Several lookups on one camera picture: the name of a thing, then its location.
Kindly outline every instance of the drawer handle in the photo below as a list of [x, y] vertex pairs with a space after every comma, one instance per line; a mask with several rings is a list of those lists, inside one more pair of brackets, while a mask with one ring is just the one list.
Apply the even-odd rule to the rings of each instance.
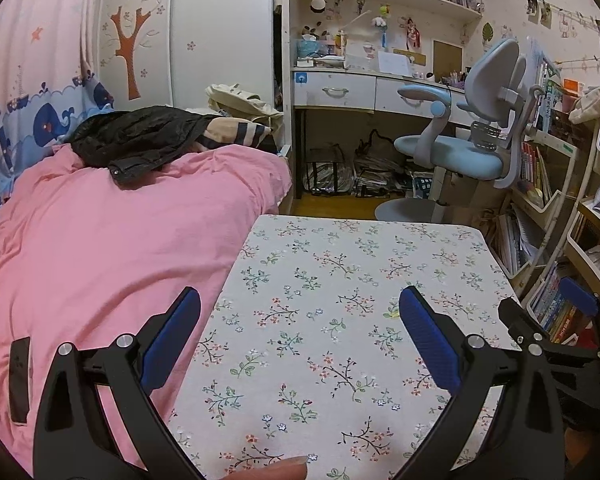
[[349, 93], [349, 89], [347, 89], [347, 88], [332, 88], [330, 86], [325, 86], [322, 89], [322, 91], [326, 92], [327, 94], [329, 92], [337, 92], [337, 93], [340, 93], [340, 94], [348, 94]]

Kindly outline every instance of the pink duvet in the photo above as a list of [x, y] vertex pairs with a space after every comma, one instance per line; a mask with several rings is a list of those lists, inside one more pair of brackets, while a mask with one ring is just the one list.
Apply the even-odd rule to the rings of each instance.
[[[284, 160], [243, 146], [190, 153], [121, 190], [107, 170], [84, 168], [69, 146], [26, 170], [0, 209], [0, 439], [29, 471], [36, 412], [54, 351], [136, 333], [186, 285], [202, 316], [168, 384], [152, 395], [168, 414], [195, 343], [256, 218], [290, 187]], [[14, 425], [11, 343], [30, 336], [30, 411]], [[125, 457], [135, 453], [104, 399]]]

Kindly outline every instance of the floral tablecloth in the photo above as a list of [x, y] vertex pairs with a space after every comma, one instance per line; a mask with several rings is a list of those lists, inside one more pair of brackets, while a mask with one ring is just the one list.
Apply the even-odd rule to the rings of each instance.
[[[169, 428], [208, 478], [307, 455], [309, 478], [384, 480], [449, 394], [398, 314], [415, 285], [491, 345], [513, 296], [482, 235], [464, 226], [261, 216], [196, 348]], [[459, 463], [486, 433], [492, 389]]]

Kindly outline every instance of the white wardrobe door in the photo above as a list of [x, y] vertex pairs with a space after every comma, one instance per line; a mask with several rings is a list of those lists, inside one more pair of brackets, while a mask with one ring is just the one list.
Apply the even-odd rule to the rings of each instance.
[[272, 0], [171, 0], [170, 32], [174, 106], [205, 107], [216, 83], [273, 102]]

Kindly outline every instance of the black jacket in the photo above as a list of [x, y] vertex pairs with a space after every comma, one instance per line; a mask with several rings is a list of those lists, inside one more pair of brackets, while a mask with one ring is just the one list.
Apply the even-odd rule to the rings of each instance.
[[87, 166], [109, 168], [118, 184], [132, 184], [190, 151], [217, 116], [151, 106], [90, 117], [70, 140]]

